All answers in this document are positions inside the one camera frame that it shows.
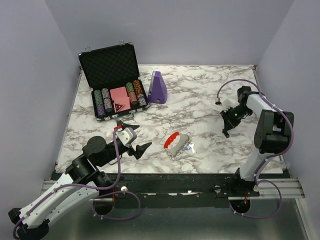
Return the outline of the metal key organizer red handle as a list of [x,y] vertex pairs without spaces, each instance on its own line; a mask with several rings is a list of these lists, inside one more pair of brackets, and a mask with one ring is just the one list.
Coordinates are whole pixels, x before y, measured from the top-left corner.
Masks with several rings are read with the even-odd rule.
[[167,156],[174,160],[186,150],[187,146],[191,143],[191,133],[174,132],[165,141],[163,148],[166,151]]

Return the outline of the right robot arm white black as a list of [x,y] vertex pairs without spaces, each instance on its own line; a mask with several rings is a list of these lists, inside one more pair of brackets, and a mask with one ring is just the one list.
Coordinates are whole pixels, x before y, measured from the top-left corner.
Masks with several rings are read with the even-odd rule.
[[236,106],[228,99],[221,104],[220,115],[223,118],[222,133],[229,137],[229,131],[235,129],[241,121],[252,114],[258,119],[253,137],[255,150],[245,164],[237,171],[239,178],[230,183],[230,191],[241,196],[248,190],[247,182],[254,182],[268,164],[269,159],[284,154],[290,149],[294,139],[295,116],[290,111],[283,111],[272,104],[264,94],[252,91],[249,86],[237,90]]

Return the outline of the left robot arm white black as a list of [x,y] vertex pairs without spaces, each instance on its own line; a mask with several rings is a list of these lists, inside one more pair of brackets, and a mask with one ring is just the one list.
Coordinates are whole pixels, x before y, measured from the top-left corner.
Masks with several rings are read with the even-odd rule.
[[121,156],[127,153],[140,159],[151,143],[132,146],[139,125],[117,121],[107,143],[102,136],[90,138],[65,172],[40,197],[22,208],[12,208],[8,216],[15,240],[40,240],[59,215],[86,200],[115,194],[121,179]]

